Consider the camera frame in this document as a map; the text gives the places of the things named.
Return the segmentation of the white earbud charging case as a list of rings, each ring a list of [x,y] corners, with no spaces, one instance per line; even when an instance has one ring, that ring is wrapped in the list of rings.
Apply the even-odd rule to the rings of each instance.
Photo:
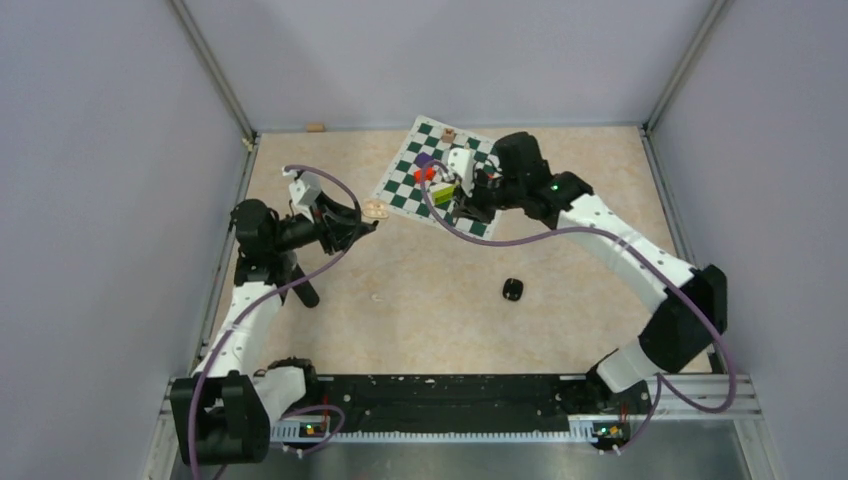
[[[369,199],[362,204],[362,214],[364,217],[375,220],[385,220],[390,216],[390,212],[386,203]]]

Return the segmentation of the black earbud charging case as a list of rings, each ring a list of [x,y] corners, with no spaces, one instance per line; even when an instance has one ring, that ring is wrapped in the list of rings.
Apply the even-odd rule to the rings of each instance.
[[[502,288],[502,297],[508,301],[519,301],[524,293],[524,282],[517,278],[505,280]]]

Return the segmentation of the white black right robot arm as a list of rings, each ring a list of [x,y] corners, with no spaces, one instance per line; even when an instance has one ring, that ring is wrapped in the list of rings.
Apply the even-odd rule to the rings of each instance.
[[[527,132],[494,144],[495,174],[467,149],[444,157],[459,186],[453,216],[489,223],[501,210],[520,209],[552,231],[567,229],[628,285],[651,317],[636,339],[589,371],[589,404],[612,412],[627,389],[657,373],[678,373],[727,329],[727,278],[714,265],[697,268],[661,249],[616,215],[572,172],[551,172],[537,139]]]

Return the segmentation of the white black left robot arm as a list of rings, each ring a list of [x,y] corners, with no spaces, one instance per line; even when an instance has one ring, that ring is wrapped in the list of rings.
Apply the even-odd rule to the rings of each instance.
[[[318,243],[337,261],[379,224],[365,221],[359,206],[325,194],[305,213],[285,216],[261,200],[244,200],[230,219],[238,257],[229,311],[207,355],[170,391],[180,455],[190,467],[258,463],[287,409],[303,414],[317,407],[321,388],[311,363],[260,366],[265,337],[289,292],[308,308],[320,302],[297,249]]]

